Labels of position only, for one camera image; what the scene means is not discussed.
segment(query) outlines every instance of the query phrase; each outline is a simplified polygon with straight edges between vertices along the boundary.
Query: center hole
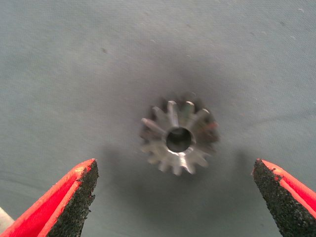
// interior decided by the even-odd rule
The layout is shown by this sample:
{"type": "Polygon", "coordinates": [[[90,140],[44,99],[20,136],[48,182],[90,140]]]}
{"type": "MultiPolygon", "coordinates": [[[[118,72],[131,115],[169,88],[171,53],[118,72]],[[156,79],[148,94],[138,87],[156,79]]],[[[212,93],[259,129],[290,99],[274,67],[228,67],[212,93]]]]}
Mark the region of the center hole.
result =
{"type": "Polygon", "coordinates": [[[173,152],[183,152],[192,143],[192,137],[185,128],[175,128],[167,136],[167,147],[173,152]]]}

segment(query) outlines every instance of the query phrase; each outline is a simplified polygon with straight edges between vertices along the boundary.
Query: gear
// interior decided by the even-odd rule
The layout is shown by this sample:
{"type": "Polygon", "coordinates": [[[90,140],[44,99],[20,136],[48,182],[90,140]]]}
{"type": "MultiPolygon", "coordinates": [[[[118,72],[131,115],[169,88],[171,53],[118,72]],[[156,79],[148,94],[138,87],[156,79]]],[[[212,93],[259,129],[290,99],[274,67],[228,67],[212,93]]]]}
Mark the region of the gear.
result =
{"type": "Polygon", "coordinates": [[[153,119],[142,119],[142,151],[151,153],[148,162],[160,162],[163,172],[172,167],[175,175],[181,175],[183,168],[194,174],[196,163],[207,167],[204,157],[214,151],[212,143],[219,140],[210,111],[194,94],[185,95],[178,103],[169,100],[166,107],[165,111],[153,107],[153,119]]]}

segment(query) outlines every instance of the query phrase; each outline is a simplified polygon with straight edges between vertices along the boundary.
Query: metal gear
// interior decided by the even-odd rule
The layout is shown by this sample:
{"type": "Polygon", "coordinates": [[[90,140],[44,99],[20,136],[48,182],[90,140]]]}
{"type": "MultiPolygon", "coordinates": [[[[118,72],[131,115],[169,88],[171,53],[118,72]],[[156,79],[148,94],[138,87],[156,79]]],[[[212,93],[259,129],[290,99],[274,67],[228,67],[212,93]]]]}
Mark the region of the metal gear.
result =
{"type": "Polygon", "coordinates": [[[159,170],[170,167],[175,175],[184,168],[195,173],[195,164],[207,167],[205,156],[213,151],[212,143],[219,140],[217,122],[194,94],[182,100],[169,100],[166,110],[153,107],[153,119],[143,118],[141,137],[145,139],[142,151],[151,153],[148,162],[160,162],[159,170]]]}

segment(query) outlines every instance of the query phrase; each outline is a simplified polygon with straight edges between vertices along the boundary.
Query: red coating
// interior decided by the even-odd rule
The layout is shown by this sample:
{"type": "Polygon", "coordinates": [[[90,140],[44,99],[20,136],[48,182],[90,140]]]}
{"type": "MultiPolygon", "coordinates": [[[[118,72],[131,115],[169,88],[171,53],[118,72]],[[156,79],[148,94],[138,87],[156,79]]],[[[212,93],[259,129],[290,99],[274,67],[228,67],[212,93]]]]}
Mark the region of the red coating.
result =
{"type": "Polygon", "coordinates": [[[316,193],[276,164],[266,160],[262,160],[262,162],[275,175],[281,177],[280,185],[287,189],[316,218],[316,193]]]}
{"type": "Polygon", "coordinates": [[[26,210],[0,237],[44,237],[56,223],[65,206],[91,170],[94,159],[76,165],[26,210]]]}

